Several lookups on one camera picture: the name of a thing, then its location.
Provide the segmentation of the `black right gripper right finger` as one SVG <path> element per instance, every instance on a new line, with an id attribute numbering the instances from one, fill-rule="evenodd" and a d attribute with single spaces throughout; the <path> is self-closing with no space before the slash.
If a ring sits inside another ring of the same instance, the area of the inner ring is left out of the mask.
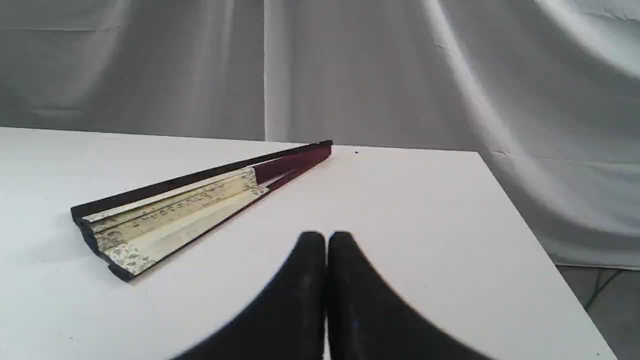
<path id="1" fill-rule="evenodd" d="M 327 339 L 333 360 L 487 359 L 398 296 L 346 231 L 327 244 Z"/>

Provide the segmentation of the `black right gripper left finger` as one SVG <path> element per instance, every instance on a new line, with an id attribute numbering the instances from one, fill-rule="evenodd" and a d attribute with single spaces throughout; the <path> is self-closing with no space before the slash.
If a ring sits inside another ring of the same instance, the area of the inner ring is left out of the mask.
<path id="1" fill-rule="evenodd" d="M 299 235 L 286 261 L 237 316 L 179 360 L 321 360 L 325 346 L 326 240 Z"/>

